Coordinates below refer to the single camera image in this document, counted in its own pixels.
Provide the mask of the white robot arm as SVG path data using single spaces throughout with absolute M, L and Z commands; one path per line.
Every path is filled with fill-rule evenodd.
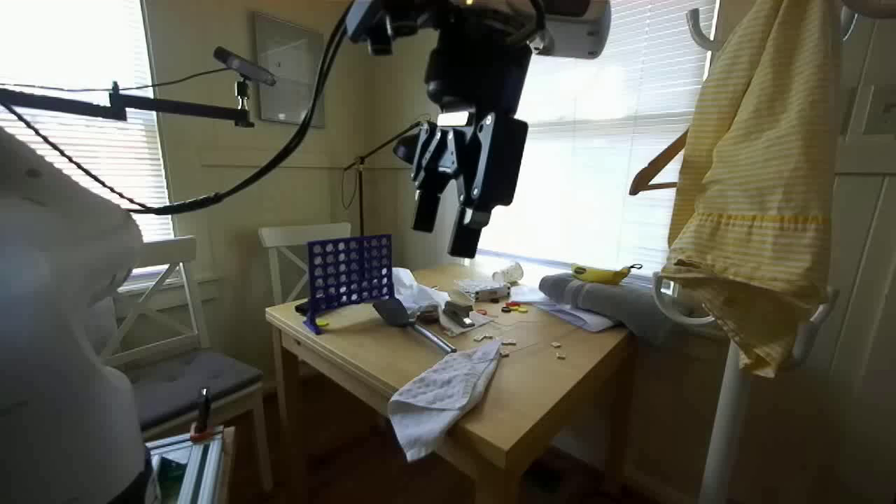
M 351 0 L 337 23 L 375 54 L 422 27 L 441 33 L 441 60 L 474 57 L 432 76 L 429 99 L 488 114 L 532 54 L 600 57 L 611 0 Z M 0 504 L 148 502 L 134 387 L 96 348 L 141 246 L 123 207 L 0 131 Z

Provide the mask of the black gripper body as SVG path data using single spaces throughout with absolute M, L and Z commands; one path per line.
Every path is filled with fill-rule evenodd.
M 611 0 L 354 0 L 347 36 L 375 57 L 432 27 L 427 96 L 442 109 L 513 114 L 532 57 L 596 60 Z

